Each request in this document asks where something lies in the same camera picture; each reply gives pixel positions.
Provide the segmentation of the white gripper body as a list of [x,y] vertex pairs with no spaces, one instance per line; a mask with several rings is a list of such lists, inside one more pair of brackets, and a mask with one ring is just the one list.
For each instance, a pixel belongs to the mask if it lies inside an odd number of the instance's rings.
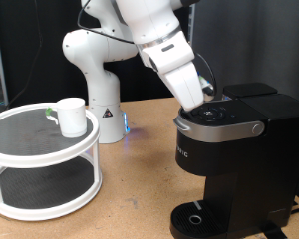
[[204,95],[193,62],[159,76],[186,111],[203,104]]

